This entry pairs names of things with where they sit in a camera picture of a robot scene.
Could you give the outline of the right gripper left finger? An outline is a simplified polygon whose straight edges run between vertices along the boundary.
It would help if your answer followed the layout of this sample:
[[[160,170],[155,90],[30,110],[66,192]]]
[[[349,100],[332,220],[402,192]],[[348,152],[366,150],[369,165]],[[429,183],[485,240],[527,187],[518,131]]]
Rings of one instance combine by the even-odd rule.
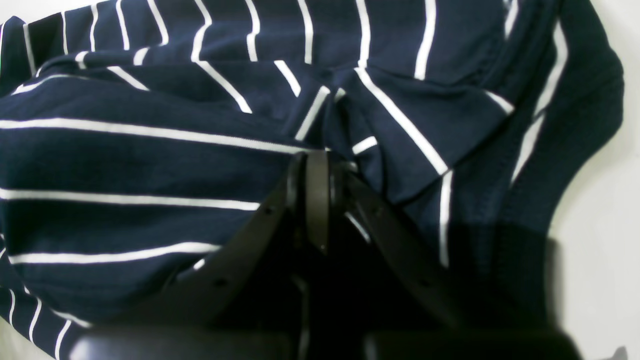
[[[330,157],[295,155],[201,269],[78,338],[72,360],[310,360],[313,281],[329,250]]]

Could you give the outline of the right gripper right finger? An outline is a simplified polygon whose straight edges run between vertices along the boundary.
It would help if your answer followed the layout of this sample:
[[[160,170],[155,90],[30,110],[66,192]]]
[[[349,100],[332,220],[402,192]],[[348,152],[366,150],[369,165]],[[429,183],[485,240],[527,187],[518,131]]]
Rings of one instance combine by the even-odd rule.
[[[579,360],[566,333],[446,270],[406,216],[330,164],[330,258],[362,360]]]

